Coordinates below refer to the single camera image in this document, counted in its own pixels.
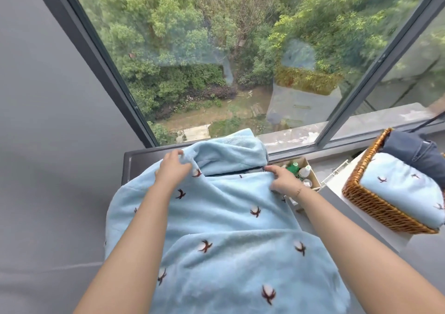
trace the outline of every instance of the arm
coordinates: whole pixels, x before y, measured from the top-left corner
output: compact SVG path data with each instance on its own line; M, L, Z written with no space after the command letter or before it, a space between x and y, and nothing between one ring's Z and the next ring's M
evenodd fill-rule
M302 205L366 313L445 313L445 297L393 251L285 168L265 170L277 177L272 190Z
M165 155L130 225L100 268L74 314L143 313L150 309L159 274L171 194L191 170L174 150Z

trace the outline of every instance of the window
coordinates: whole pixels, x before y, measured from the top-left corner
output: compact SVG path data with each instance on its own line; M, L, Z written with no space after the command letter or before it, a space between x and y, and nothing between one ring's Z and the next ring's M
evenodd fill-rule
M334 139L430 119L445 110L445 11L377 84Z
M224 136L247 127L260 135L315 125L305 144L313 143L323 122L419 3L79 1L160 145ZM427 50L421 43L416 50ZM438 59L428 72L441 64ZM423 73L416 73L422 80L407 93L411 84L400 89L403 94L391 103L377 97L378 91L395 91L385 86L404 81L398 80L409 74L403 69L416 67L401 60L380 84L382 89L375 89L375 99L370 96L356 114L411 101L422 104L413 96L420 89L413 88L428 81ZM429 91L437 92L436 85Z

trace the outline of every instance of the dirt path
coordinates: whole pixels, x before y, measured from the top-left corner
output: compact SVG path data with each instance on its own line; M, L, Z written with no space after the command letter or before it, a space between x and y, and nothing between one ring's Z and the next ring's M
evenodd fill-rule
M182 130L193 126L211 124L215 121L229 119L235 113L238 117L252 117L251 106L257 104L264 113L272 97L272 86L258 86L249 91L238 92L237 97L222 101L222 106L212 106L182 113L175 113L169 119L159 121L168 130Z

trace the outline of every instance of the gray wall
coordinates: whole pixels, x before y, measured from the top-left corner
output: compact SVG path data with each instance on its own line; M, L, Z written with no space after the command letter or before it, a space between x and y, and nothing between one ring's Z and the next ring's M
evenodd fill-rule
M42 0L0 0L0 312L72 312L143 148Z

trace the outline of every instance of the forearm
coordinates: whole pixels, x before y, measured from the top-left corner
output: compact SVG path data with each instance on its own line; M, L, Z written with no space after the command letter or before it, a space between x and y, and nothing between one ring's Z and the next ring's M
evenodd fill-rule
M304 187L294 197L368 314L445 313L436 288L321 195Z
M144 313L156 287L173 188L154 184L75 314Z

